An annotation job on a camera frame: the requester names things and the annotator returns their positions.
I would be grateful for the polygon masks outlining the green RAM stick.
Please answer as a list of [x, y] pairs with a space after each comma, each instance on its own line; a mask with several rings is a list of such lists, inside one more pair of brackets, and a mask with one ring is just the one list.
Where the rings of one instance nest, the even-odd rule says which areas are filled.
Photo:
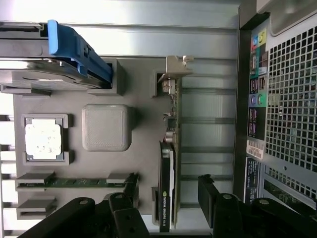
[[114, 188], [125, 187], [125, 182], [108, 183], [105, 178], [50, 178], [43, 182], [22, 182], [18, 188]]

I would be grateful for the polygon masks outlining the grey printed parts rack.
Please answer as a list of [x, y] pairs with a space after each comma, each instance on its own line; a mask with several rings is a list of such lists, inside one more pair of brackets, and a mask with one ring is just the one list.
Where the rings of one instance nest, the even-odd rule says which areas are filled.
[[[166, 131], [164, 113], [170, 110], [170, 98], [152, 98], [150, 91], [158, 73], [164, 72], [164, 59], [121, 58], [119, 96], [95, 96], [85, 91], [53, 91], [50, 96], [18, 96], [0, 93], [1, 191], [0, 237], [18, 236], [38, 223], [39, 219], [23, 220], [16, 209], [29, 198], [55, 198], [61, 206], [76, 197], [90, 197], [100, 202], [109, 189], [50, 188], [42, 192], [17, 192], [15, 179], [33, 170], [55, 172], [60, 178], [105, 178], [111, 173], [136, 172], [141, 176], [139, 185], [140, 212], [152, 212], [151, 188], [158, 183], [160, 158], [159, 142]], [[132, 142], [124, 152], [90, 152], [82, 145], [82, 109], [87, 104], [125, 104], [135, 109], [135, 128]], [[71, 128], [66, 131], [67, 145], [74, 161], [61, 166], [27, 166], [23, 164], [24, 114], [67, 114]]]

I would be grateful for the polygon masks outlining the silver CPU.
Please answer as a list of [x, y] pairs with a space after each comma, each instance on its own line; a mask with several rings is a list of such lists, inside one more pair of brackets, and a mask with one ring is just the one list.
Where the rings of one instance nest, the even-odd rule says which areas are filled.
[[30, 159], [57, 159], [62, 153], [61, 125], [54, 119], [32, 119], [25, 126], [25, 146]]

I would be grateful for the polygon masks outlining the black open PC case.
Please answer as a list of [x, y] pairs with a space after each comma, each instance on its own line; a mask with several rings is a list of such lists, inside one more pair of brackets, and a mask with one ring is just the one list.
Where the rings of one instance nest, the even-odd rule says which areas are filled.
[[317, 206], [317, 0], [238, 9], [234, 193]]

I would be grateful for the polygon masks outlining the hard disk in blue caddy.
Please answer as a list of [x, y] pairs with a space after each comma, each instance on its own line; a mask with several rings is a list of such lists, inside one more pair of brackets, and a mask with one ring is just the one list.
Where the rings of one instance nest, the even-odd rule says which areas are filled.
[[9, 89], [112, 88], [113, 69], [72, 27], [56, 20], [0, 22], [0, 85]]

